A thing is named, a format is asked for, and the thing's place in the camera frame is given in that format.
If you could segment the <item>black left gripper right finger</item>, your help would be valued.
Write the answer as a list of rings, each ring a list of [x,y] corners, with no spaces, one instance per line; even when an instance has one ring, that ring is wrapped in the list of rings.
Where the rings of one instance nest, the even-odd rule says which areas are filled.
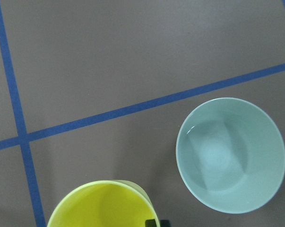
[[[167,219],[160,220],[160,227],[170,227],[170,221]]]

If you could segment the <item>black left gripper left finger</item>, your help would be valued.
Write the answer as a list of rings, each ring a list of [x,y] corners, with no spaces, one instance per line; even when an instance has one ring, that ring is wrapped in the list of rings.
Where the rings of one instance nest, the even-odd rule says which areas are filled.
[[[155,219],[146,220],[145,227],[157,227]]]

